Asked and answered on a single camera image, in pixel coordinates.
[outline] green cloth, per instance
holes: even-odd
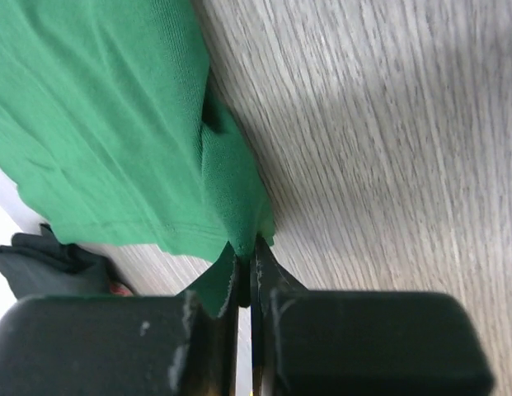
[[[188,0],[0,0],[0,167],[62,243],[213,261],[270,202]]]

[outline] wood grain surface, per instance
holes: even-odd
[[[512,396],[512,0],[194,0],[211,83],[274,204],[279,261],[323,289],[439,290]],[[96,247],[139,291],[208,264]],[[239,394],[250,388],[242,315]]]

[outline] green fabric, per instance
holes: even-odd
[[[0,167],[62,243],[213,261],[271,242],[188,0],[0,0]]]
[[[187,290],[196,292],[208,315],[218,317],[227,308],[234,286],[236,259],[232,246],[226,245],[217,261],[181,293]]]

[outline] black fabric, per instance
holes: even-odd
[[[11,246],[0,246],[0,272],[18,299],[110,293],[107,257],[59,243],[47,224],[40,229],[41,235],[16,233]]]

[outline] light gray surface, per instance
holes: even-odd
[[[194,4],[274,203],[279,261],[310,287],[456,296],[512,396],[512,0]],[[144,293],[207,267],[96,248]]]

